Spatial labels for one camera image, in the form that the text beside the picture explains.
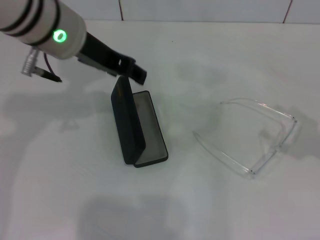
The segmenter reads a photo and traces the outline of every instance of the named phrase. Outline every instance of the black stripe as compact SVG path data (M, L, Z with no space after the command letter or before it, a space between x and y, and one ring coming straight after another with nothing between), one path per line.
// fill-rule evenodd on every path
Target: black stripe
M14 34L8 34L11 37L20 37L23 36L25 34L27 34L39 21L41 14L43 12L43 8L44 8L44 0L39 0L39 6L38 9L36 10L36 13L32 19L32 21L21 31L14 33Z
M11 24L11 25L9 25L7 27L0 28L0 31L9 32L9 31L12 31L13 29L17 28L20 24L22 24L23 21L28 16L29 12L30 12L30 9L31 9L31 6L32 6L32 2L33 2L33 0L29 0L28 1L28 3L26 4L26 6L25 6L25 8L23 10L22 15L18 18L17 21L15 21L13 24Z
M60 10L59 2L58 2L58 0L54 0L54 2L55 2L55 6L56 6L56 13L55 13L55 20L54 20L54 23L52 25L52 28L47 33L47 35L45 35L42 39L40 39L39 41L33 42L33 43L29 43L28 45L30 45L30 46L41 45L41 44L45 43L48 39L50 39L52 37L52 35L54 34L54 31L57 29L57 27L59 25L60 16L61 16L61 10Z

